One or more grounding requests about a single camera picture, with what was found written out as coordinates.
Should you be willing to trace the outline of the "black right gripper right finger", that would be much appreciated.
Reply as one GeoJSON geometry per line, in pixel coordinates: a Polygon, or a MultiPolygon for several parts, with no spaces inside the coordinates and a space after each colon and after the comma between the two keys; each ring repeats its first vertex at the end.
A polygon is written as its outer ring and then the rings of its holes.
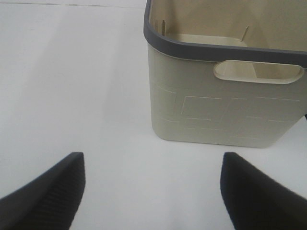
{"type": "Polygon", "coordinates": [[[223,156],[222,198],[236,230],[307,228],[307,200],[235,152],[223,156]]]}

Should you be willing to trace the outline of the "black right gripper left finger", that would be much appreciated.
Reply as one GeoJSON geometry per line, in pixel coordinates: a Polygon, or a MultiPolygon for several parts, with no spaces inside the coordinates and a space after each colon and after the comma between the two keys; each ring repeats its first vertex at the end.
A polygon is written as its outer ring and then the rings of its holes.
{"type": "Polygon", "coordinates": [[[72,152],[0,200],[2,230],[68,230],[84,193],[84,154],[72,152]]]}

